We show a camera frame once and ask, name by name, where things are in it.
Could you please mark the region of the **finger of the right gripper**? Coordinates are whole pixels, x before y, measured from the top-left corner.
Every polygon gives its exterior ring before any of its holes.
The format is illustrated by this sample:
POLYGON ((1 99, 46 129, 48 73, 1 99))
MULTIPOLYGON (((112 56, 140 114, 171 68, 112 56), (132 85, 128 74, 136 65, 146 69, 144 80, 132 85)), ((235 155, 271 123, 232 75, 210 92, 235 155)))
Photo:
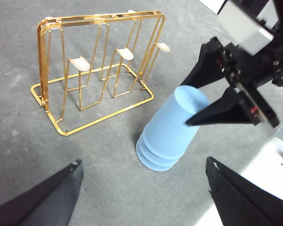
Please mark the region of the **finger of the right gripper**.
POLYGON ((197 63, 181 85, 201 88, 224 78, 223 50, 224 47, 217 37, 212 37, 209 42, 203 43, 197 63))
POLYGON ((228 87, 218 100, 194 114, 185 123, 188 126, 251 124, 253 122, 250 113, 252 106, 245 92, 236 92, 228 87))

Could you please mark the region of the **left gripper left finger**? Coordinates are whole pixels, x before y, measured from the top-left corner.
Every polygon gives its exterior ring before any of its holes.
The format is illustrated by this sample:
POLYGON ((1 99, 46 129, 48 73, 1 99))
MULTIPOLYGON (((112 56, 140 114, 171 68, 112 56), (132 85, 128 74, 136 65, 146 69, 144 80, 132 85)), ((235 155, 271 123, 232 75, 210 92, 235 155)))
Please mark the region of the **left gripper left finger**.
POLYGON ((67 226, 83 180, 75 160, 25 193, 0 205, 0 226, 67 226))

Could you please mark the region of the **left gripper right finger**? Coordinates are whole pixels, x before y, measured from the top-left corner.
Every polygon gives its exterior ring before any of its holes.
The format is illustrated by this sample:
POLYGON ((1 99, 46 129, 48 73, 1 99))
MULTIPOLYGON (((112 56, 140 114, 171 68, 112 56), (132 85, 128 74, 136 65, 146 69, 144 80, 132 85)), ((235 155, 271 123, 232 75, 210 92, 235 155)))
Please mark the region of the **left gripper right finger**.
POLYGON ((210 194, 225 226, 283 226, 283 200, 206 158, 210 194))

